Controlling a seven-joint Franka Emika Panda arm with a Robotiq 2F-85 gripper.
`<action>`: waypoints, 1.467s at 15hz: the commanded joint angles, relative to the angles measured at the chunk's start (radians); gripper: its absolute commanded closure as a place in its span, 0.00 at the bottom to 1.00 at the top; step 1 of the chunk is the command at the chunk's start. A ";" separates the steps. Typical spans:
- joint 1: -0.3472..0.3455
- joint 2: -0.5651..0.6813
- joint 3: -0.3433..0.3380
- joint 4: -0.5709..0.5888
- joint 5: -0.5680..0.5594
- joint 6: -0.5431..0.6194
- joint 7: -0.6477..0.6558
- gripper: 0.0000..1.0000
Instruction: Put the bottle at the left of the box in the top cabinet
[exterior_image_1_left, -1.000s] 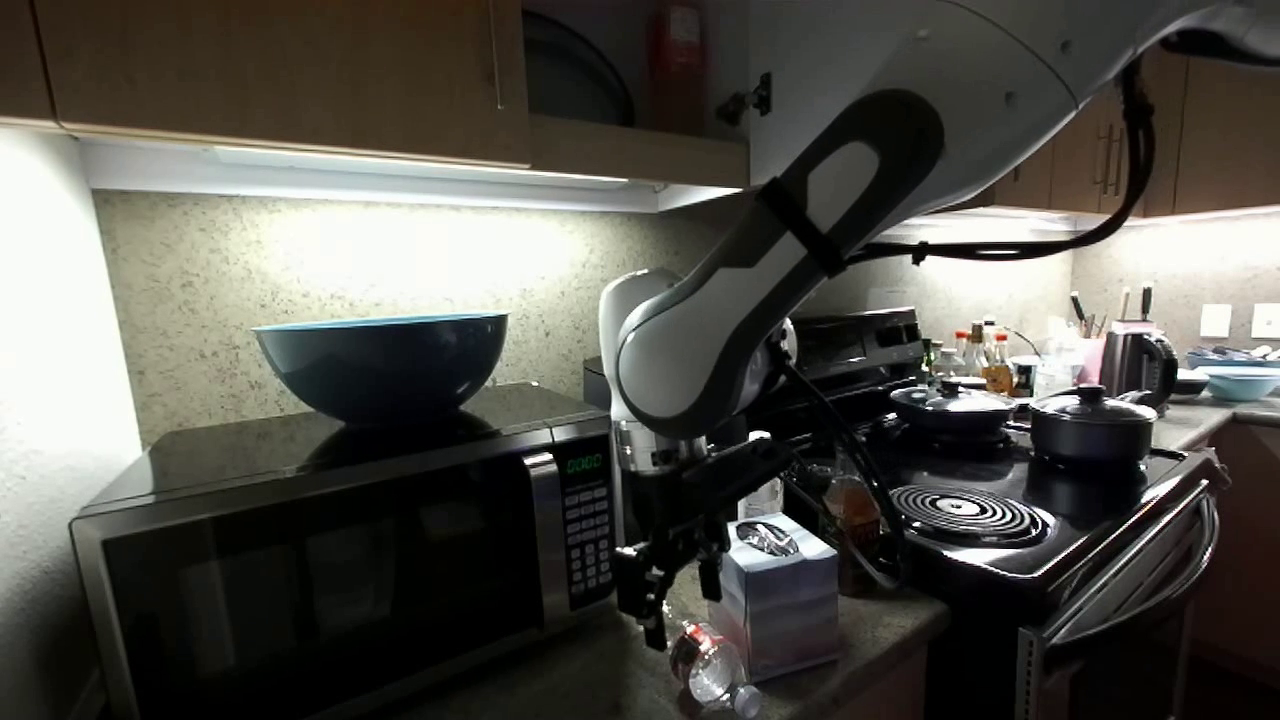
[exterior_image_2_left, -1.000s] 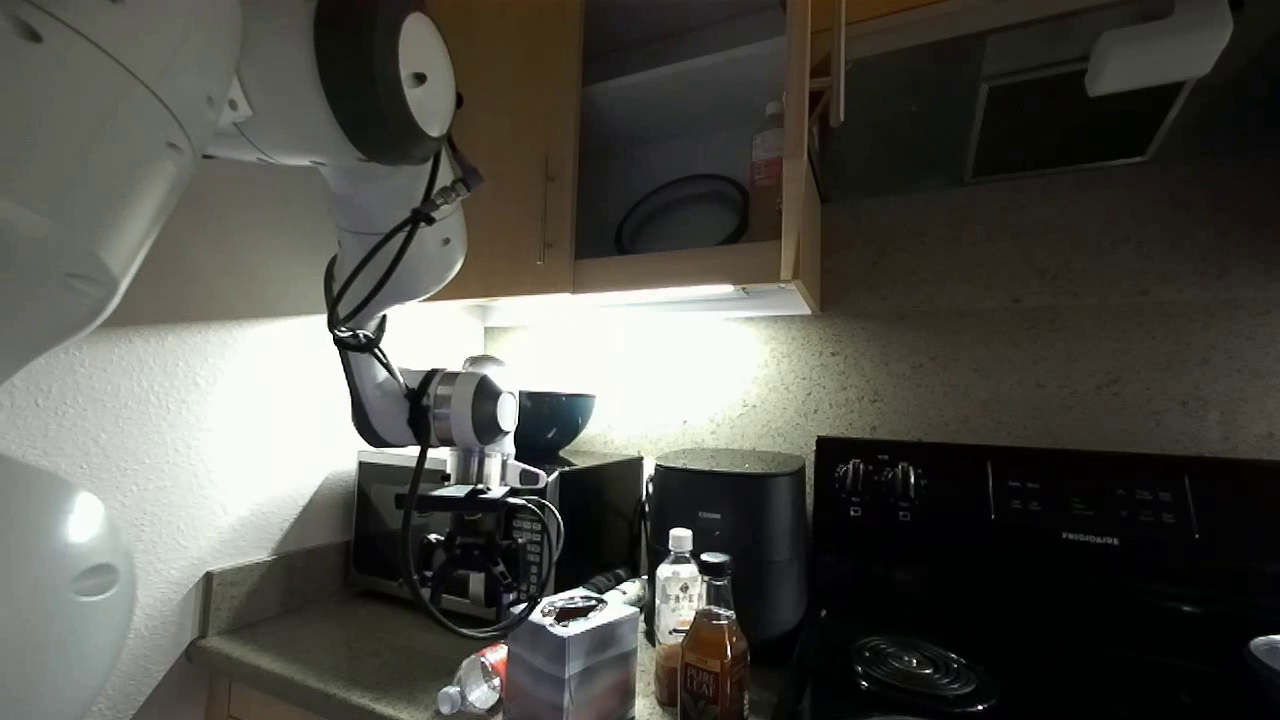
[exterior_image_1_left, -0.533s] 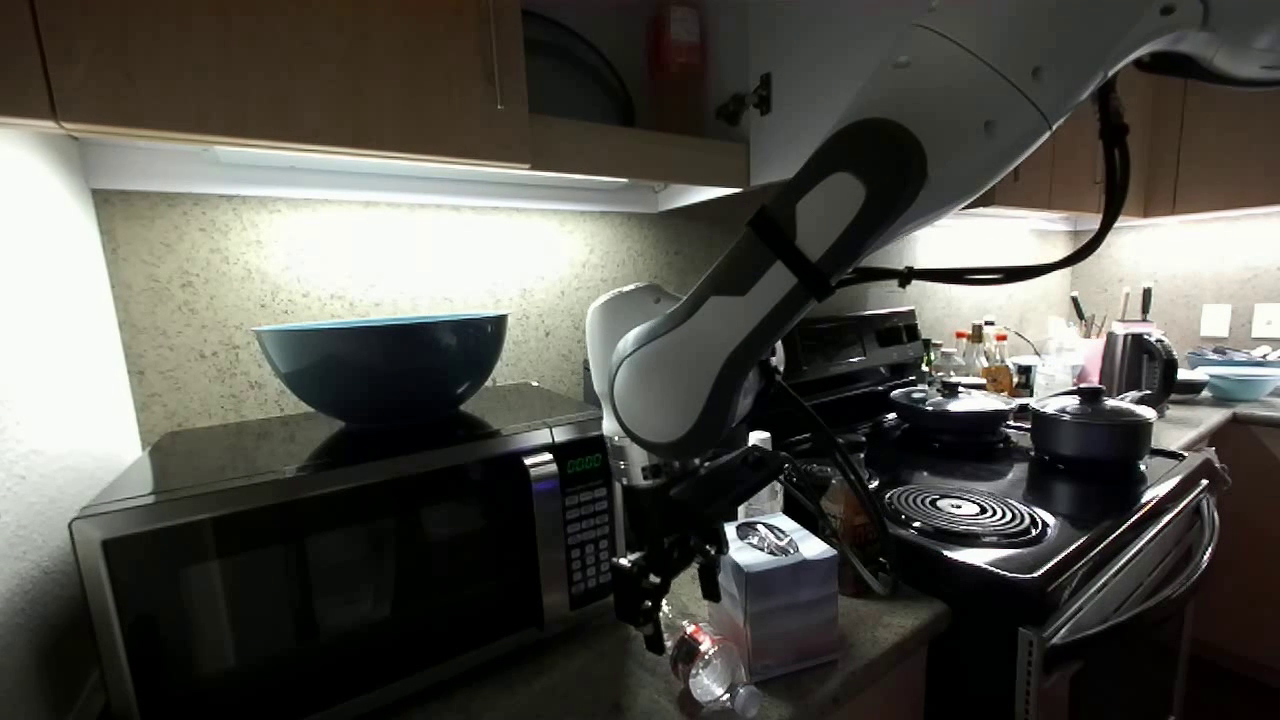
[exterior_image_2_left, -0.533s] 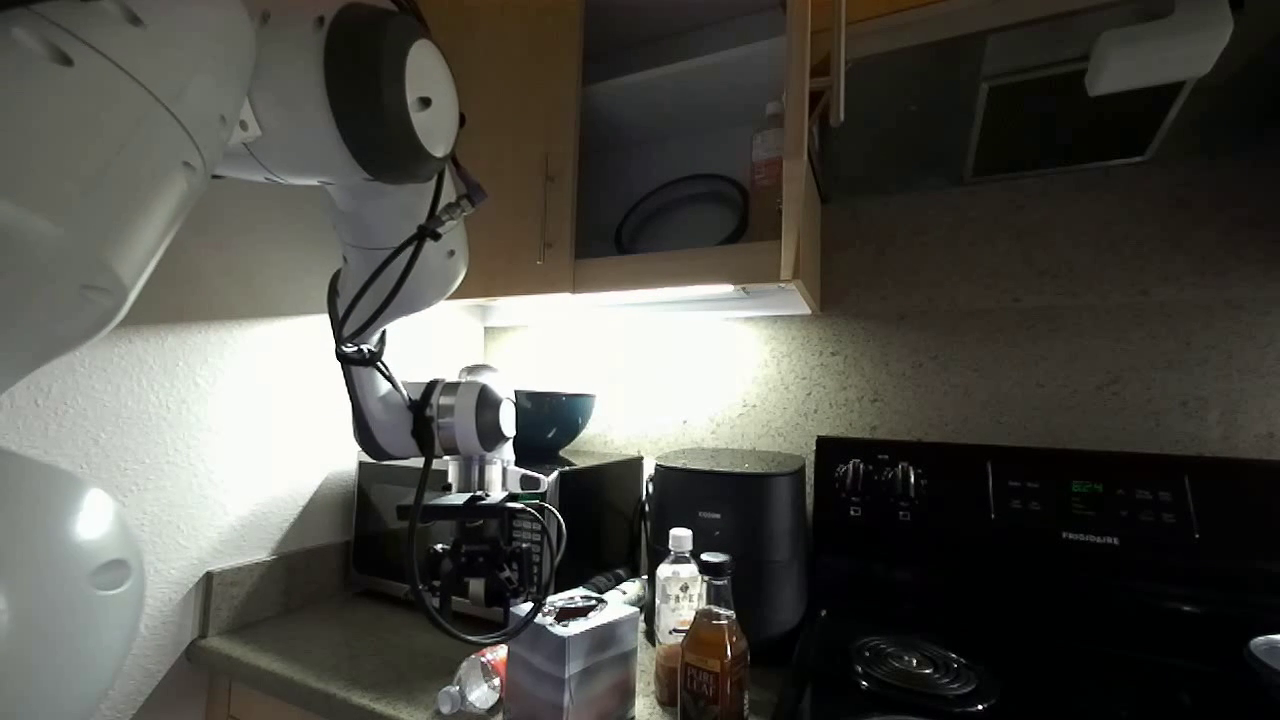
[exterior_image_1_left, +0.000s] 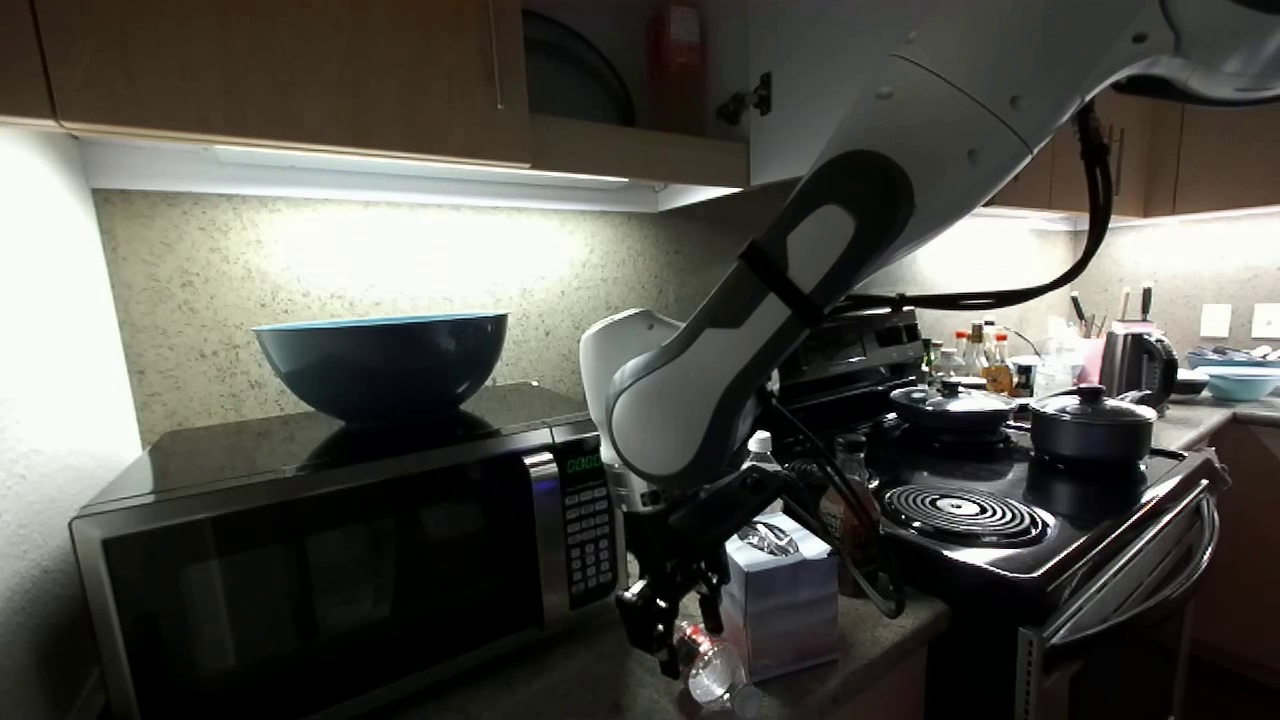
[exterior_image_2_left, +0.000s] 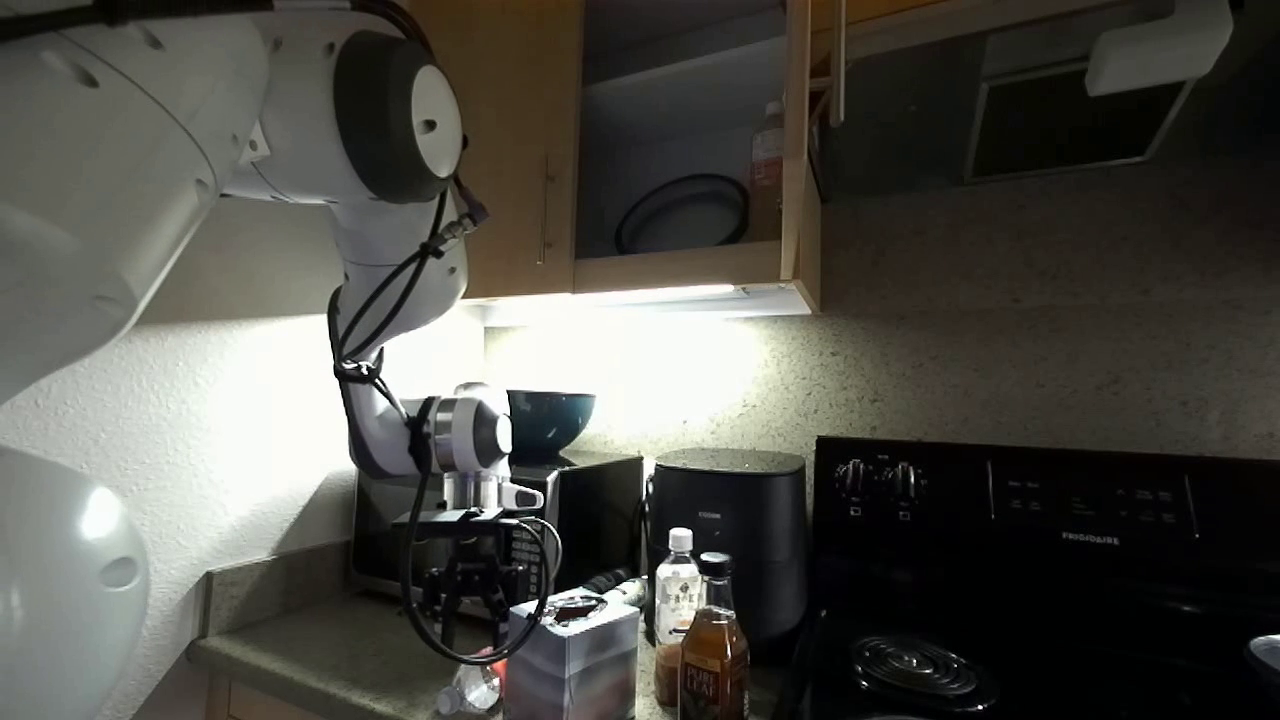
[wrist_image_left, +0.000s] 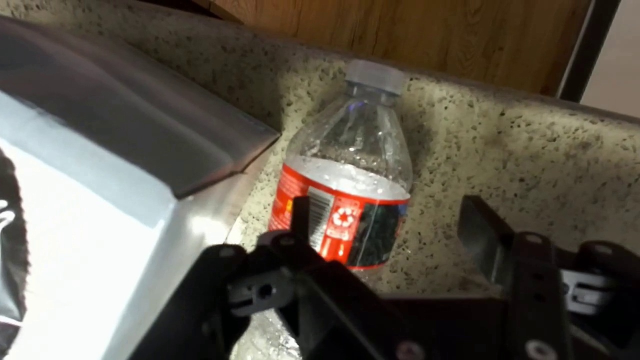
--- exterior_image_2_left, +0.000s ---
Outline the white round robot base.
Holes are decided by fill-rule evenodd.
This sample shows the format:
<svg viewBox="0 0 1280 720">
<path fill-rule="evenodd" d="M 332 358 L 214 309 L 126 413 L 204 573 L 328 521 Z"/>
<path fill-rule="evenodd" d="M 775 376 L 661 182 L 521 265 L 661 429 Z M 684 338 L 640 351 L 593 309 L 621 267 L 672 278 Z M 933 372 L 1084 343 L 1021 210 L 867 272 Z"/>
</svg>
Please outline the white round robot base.
<svg viewBox="0 0 1280 720">
<path fill-rule="evenodd" d="M 0 453 L 0 720 L 91 720 L 146 610 L 123 500 L 77 469 Z"/>
</svg>

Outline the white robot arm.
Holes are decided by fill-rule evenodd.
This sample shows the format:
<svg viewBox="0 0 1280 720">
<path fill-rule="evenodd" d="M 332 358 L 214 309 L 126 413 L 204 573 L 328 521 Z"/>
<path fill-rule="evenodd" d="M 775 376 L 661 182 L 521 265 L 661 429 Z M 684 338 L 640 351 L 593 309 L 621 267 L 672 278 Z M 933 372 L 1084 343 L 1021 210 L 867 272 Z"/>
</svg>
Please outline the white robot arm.
<svg viewBox="0 0 1280 720">
<path fill-rule="evenodd" d="M 505 508 L 508 401 L 405 402 L 383 343 L 469 288 L 483 204 L 429 36 L 392 0 L 2 0 L 2 363 L 20 395 L 123 334 L 224 201 L 318 206 L 344 276 L 328 363 L 372 474 L 469 474 Z"/>
</svg>

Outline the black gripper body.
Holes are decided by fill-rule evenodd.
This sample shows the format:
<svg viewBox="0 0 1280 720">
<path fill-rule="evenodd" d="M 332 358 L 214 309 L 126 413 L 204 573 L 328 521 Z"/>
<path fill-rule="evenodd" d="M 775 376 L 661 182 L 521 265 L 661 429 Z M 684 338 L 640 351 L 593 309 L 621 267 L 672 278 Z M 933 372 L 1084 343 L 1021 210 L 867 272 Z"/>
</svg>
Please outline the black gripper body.
<svg viewBox="0 0 1280 720">
<path fill-rule="evenodd" d="M 550 583 L 546 530 L 511 510 L 418 510 L 392 522 L 397 575 L 429 615 L 505 615 Z"/>
</svg>

